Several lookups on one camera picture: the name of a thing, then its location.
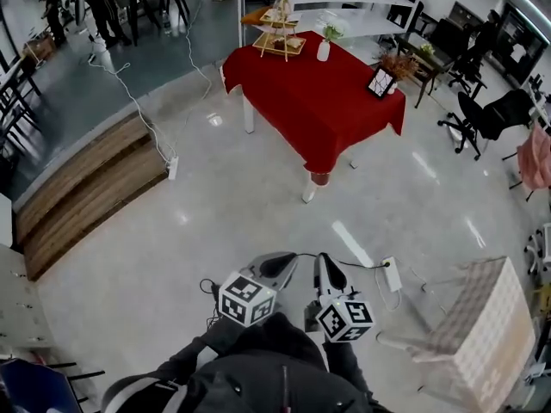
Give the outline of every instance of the wooden panel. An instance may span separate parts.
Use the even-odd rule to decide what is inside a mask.
[[[79,240],[167,175],[151,142],[113,166],[101,167],[29,238],[24,247],[28,278],[37,280]]]
[[[87,144],[50,177],[16,215],[17,242],[21,245],[38,230],[39,223],[80,182],[105,163],[117,163],[136,146],[150,141],[144,123],[134,112]]]

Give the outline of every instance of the picture frame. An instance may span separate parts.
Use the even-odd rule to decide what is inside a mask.
[[[381,100],[385,97],[395,82],[396,78],[391,72],[378,66],[366,88],[369,92]]]

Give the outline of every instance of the white vase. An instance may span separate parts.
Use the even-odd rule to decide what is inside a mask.
[[[393,85],[390,86],[390,89],[388,90],[388,94],[389,95],[393,94],[397,87],[398,87],[398,83],[393,83]]]
[[[330,49],[331,49],[331,43],[329,41],[323,40],[321,43],[319,43],[318,60],[327,61],[327,59],[329,58]]]

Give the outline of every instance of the checkered cloth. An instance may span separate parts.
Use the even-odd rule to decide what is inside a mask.
[[[472,412],[494,413],[505,401],[535,343],[529,309],[507,257],[465,265],[467,282],[423,349],[444,365]]]

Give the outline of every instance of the red tablecloth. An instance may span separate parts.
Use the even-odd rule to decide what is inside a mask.
[[[223,65],[226,90],[243,87],[258,112],[306,160],[313,173],[330,173],[338,155],[350,145],[391,124],[401,134],[406,97],[399,90],[383,100],[366,86],[373,70],[341,47],[331,44],[329,59],[316,59],[321,36],[299,35],[306,44],[298,57],[252,46],[233,51]]]

